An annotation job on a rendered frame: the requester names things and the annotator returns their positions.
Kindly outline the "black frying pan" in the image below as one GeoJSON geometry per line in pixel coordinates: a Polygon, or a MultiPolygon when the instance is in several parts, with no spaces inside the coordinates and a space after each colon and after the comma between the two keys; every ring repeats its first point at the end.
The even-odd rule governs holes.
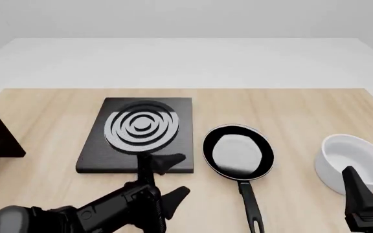
{"type": "Polygon", "coordinates": [[[273,167],[275,155],[269,141],[249,126],[224,124],[205,135],[202,151],[215,172],[238,183],[250,232],[265,233],[251,181],[265,176],[273,167]]]}

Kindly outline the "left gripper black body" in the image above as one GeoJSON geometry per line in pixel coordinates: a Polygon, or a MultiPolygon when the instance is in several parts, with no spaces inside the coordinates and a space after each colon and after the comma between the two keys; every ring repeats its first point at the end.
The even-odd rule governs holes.
{"type": "Polygon", "coordinates": [[[166,221],[163,216],[161,192],[155,185],[152,170],[152,156],[142,154],[137,156],[138,181],[144,187],[137,196],[136,227],[144,233],[165,233],[166,221]]]}

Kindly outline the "flat black stove plate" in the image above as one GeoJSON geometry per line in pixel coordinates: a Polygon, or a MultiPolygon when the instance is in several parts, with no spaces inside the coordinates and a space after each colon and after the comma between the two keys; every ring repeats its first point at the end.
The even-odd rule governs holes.
{"type": "Polygon", "coordinates": [[[78,173],[135,173],[136,154],[186,159],[171,173],[194,172],[192,99],[105,98],[76,163],[78,173]]]}

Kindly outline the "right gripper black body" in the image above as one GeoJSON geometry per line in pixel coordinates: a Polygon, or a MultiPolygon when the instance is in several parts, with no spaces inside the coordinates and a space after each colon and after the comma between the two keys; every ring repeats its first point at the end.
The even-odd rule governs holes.
{"type": "Polygon", "coordinates": [[[345,211],[345,221],[351,233],[373,233],[373,212],[345,211]]]}

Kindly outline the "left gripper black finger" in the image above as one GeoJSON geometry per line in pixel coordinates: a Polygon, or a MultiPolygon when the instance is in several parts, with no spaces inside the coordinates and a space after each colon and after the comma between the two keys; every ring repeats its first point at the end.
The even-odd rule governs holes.
{"type": "Polygon", "coordinates": [[[153,172],[164,175],[170,168],[183,162],[186,155],[176,153],[173,155],[152,155],[151,168],[153,172]]]}
{"type": "Polygon", "coordinates": [[[181,186],[162,196],[162,208],[165,219],[172,219],[177,207],[190,193],[189,188],[181,186]]]}

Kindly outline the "white bowl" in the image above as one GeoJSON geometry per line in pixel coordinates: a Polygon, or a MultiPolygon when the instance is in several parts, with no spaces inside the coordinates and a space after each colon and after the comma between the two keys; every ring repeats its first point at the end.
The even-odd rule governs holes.
{"type": "Polygon", "coordinates": [[[345,194],[342,171],[352,166],[373,191],[373,143],[347,134],[326,137],[315,157],[315,172],[331,190],[345,194]]]}

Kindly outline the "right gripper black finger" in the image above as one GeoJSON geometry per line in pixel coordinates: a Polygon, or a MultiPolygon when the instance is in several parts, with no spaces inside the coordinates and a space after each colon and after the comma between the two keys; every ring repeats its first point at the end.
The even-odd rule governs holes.
{"type": "Polygon", "coordinates": [[[353,166],[343,171],[345,185],[345,215],[373,217],[373,193],[365,185],[353,166]]]}

